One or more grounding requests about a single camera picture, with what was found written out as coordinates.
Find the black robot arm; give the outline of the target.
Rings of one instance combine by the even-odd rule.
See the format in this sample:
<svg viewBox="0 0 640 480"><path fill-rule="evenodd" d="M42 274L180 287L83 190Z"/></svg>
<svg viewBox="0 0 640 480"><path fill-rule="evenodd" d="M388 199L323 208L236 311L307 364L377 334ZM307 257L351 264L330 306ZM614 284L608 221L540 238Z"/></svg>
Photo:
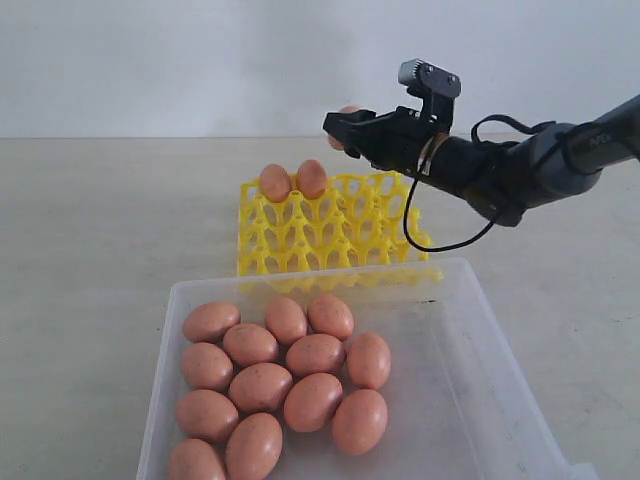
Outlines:
<svg viewBox="0 0 640 480"><path fill-rule="evenodd" d="M331 112L323 128L352 158L366 158L464 200L487 220L515 227L524 213L590 190L604 168L639 156L639 100L632 98L579 125L543 122L527 127L495 114L527 134L522 142L450 135L454 101L430 94L421 111L399 107Z"/></svg>

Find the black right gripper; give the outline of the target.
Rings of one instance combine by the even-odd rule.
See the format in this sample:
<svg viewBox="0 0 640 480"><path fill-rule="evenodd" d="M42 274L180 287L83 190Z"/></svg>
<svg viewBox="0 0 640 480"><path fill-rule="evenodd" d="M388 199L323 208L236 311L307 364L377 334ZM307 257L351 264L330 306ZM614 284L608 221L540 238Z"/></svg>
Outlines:
<svg viewBox="0 0 640 480"><path fill-rule="evenodd" d="M323 130L337 140L349 139L341 143L349 157L363 157L375 169L411 176L448 139L453 113L452 99L429 97L419 111L399 106L382 115L371 110L329 112Z"/></svg>

